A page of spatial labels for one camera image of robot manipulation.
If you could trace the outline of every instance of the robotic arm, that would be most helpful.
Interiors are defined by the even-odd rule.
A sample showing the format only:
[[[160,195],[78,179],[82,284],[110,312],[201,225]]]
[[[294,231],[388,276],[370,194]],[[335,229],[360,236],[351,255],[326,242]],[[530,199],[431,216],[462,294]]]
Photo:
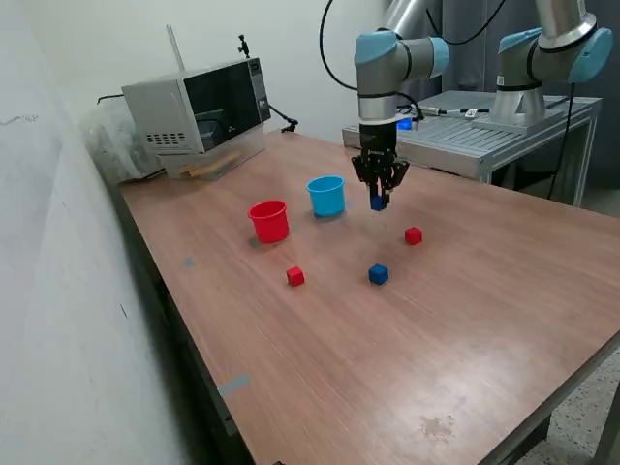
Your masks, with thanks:
[[[510,35],[500,44],[498,92],[491,120],[532,124],[544,119],[544,81],[585,82],[596,76],[611,52],[610,30],[597,29],[585,0],[536,0],[542,27]],[[412,79],[434,78],[450,61],[441,38],[408,39],[423,20],[425,0],[394,0],[384,27],[356,41],[361,154],[352,159],[370,190],[370,205],[383,210],[409,163],[396,155],[397,98]]]
[[[377,32],[356,41],[357,96],[361,154],[352,159],[357,177],[370,190],[370,206],[383,210],[400,185],[409,163],[396,156],[400,86],[439,76],[450,61],[440,38],[406,40],[426,10],[424,0],[394,0]]]

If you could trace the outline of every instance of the gray floor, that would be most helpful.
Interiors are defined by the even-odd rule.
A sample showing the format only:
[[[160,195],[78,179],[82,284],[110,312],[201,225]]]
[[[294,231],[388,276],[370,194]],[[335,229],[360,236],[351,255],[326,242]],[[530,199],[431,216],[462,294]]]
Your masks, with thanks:
[[[620,190],[588,190],[583,207],[620,217]],[[538,444],[519,465],[587,464],[594,456],[619,379],[620,351],[555,411],[547,441]]]

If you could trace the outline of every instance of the metal table frame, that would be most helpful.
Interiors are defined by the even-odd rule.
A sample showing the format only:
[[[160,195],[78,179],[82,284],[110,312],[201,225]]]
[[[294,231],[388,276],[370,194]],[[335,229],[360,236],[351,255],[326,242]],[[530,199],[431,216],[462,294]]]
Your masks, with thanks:
[[[495,94],[488,92],[448,91],[420,104],[442,109],[482,109],[490,108],[494,98]],[[548,105],[562,99],[545,96]],[[601,105],[602,99],[574,98],[565,163],[559,177],[570,180],[571,203],[575,206],[581,206],[583,199]],[[490,183],[494,171],[564,135],[569,103],[555,109],[564,112],[562,120],[530,136],[475,128],[472,120],[463,117],[429,116],[417,131],[399,131],[396,151],[413,164]],[[360,148],[357,125],[344,128],[342,135],[346,146]]]

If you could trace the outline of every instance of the plastic cup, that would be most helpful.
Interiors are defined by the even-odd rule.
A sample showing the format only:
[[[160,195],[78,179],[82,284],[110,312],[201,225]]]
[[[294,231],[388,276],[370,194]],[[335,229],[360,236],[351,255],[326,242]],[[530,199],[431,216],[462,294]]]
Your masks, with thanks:
[[[340,176],[323,176],[310,181],[312,208],[317,216],[335,216],[345,211],[345,180]]]
[[[287,204],[284,201],[262,201],[248,211],[260,242],[270,244],[289,235]]]

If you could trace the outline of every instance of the table leg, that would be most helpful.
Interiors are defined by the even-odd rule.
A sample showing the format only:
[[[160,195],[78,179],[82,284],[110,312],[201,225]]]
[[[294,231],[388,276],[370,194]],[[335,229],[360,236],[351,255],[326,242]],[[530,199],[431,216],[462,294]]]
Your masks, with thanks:
[[[585,190],[585,183],[588,178],[588,169],[590,168],[590,157],[592,156],[592,145],[594,143],[594,136],[597,131],[598,118],[594,117],[590,120],[588,125],[588,136],[586,138],[585,146],[583,147],[583,154],[581,156],[581,163],[578,166],[577,182],[574,191],[573,205],[581,206],[583,200],[583,192]]]
[[[590,164],[593,130],[592,121],[587,125],[571,128],[553,190],[552,199],[556,202],[580,206],[579,193],[583,194]]]
[[[516,465],[521,458],[529,453],[539,442],[544,441],[549,433],[551,417],[547,417],[539,427],[523,441],[500,465]]]
[[[486,171],[480,175],[480,182],[484,184],[491,184],[492,180],[493,180],[493,172],[491,171]]]
[[[592,465],[620,464],[620,386],[616,389]]]

